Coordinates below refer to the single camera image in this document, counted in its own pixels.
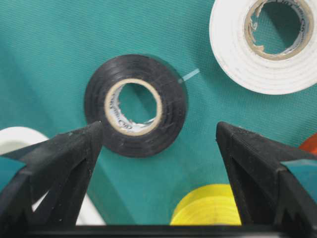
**tape core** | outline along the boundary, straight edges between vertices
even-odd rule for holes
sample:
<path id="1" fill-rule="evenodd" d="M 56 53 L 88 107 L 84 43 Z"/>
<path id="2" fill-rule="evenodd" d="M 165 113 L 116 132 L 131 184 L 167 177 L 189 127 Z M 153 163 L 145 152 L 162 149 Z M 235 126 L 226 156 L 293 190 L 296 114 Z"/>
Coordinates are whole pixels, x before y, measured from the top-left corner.
<path id="1" fill-rule="evenodd" d="M 146 87 L 153 95 L 157 104 L 156 116 L 144 123 L 135 123 L 128 120 L 119 107 L 119 95 L 123 87 L 128 83 L 140 84 Z M 162 118 L 162 101 L 156 89 L 149 83 L 136 78 L 127 78 L 114 84 L 105 98 L 105 114 L 111 126 L 122 134 L 140 136 L 149 133 L 157 127 Z"/>
<path id="2" fill-rule="evenodd" d="M 260 16 L 261 10 L 266 3 L 277 2 L 290 6 L 297 13 L 300 23 L 301 30 L 298 34 L 297 39 L 294 44 L 287 48 L 285 51 L 279 54 L 268 54 L 264 52 L 264 46 L 256 46 L 253 32 L 256 31 L 257 23 L 253 23 L 251 17 L 253 14 L 256 17 Z M 309 6 L 305 3 L 304 0 L 258 0 L 249 10 L 244 26 L 245 39 L 257 55 L 268 59 L 268 60 L 286 60 L 301 52 L 306 45 L 309 43 L 313 35 L 314 28 L 314 18 L 313 13 Z"/>

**yellow electrical tape roll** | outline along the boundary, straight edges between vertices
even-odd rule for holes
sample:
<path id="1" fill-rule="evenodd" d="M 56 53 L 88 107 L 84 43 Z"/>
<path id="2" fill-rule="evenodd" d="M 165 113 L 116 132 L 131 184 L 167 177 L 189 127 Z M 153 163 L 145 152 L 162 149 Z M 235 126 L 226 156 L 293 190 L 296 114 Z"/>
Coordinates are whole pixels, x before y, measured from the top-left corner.
<path id="1" fill-rule="evenodd" d="M 176 206 L 171 225 L 241 225 L 230 185 L 212 184 L 188 193 Z"/>

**green fabric surface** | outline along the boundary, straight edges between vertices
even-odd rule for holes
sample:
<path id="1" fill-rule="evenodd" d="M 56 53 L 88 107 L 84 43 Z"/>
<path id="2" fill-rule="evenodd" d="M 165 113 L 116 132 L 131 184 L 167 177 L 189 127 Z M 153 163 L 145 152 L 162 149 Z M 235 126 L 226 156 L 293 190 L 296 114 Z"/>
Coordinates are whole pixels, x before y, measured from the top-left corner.
<path id="1" fill-rule="evenodd" d="M 114 56 L 154 55 L 182 76 L 199 68 L 185 82 L 188 113 L 176 141 L 147 159 L 104 148 L 89 187 L 108 224 L 168 224 L 188 192 L 228 183 L 215 141 L 217 122 L 292 146 L 316 132 L 316 86 L 291 95 L 262 95 L 221 70 L 209 41 L 213 2 L 0 1 L 0 128 L 27 126 L 52 137 L 85 126 L 86 85 Z M 270 24 L 265 16 L 262 21 Z M 280 34 L 263 31 L 272 41 Z"/>
<path id="2" fill-rule="evenodd" d="M 23 162 L 0 156 L 0 192 L 24 166 Z"/>
<path id="3" fill-rule="evenodd" d="M 281 162 L 297 178 L 312 199 L 317 202 L 317 161 L 295 160 Z"/>

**white electrical tape roll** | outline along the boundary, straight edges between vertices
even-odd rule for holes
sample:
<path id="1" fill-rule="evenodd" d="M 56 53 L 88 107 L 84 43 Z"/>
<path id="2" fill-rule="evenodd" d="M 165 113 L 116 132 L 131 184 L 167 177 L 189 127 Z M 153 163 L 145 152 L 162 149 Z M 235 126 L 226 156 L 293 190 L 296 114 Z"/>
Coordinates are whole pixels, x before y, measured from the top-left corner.
<path id="1" fill-rule="evenodd" d="M 292 7 L 301 21 L 294 44 L 277 55 L 254 44 L 253 31 L 263 5 Z M 210 19 L 213 54 L 227 75 L 241 86 L 263 94 L 288 94 L 317 83 L 317 0 L 216 0 Z"/>

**teal cloth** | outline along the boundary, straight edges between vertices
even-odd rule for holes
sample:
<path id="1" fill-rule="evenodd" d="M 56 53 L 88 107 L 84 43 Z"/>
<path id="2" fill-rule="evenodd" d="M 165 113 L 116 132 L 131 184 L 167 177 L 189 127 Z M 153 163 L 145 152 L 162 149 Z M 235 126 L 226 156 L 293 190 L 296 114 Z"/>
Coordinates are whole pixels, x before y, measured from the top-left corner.
<path id="1" fill-rule="evenodd" d="M 228 183 L 215 141 L 217 122 L 292 146 L 317 128 L 316 86 L 291 95 L 262 95 L 237 85 L 221 70 L 209 40 L 213 3 L 1 0 L 0 128 L 27 126 L 52 137 L 85 126 L 86 85 L 114 56 L 154 55 L 181 76 L 199 68 L 185 82 L 188 113 L 176 141 L 146 159 L 104 148 L 88 191 L 108 224 L 169 224 L 177 203 L 191 190 Z M 263 44 L 285 47 L 272 16 L 264 11 L 259 21 Z"/>
<path id="2" fill-rule="evenodd" d="M 23 162 L 0 156 L 0 192 L 24 166 Z"/>
<path id="3" fill-rule="evenodd" d="M 317 160 L 281 162 L 297 178 L 308 194 L 317 202 Z"/>

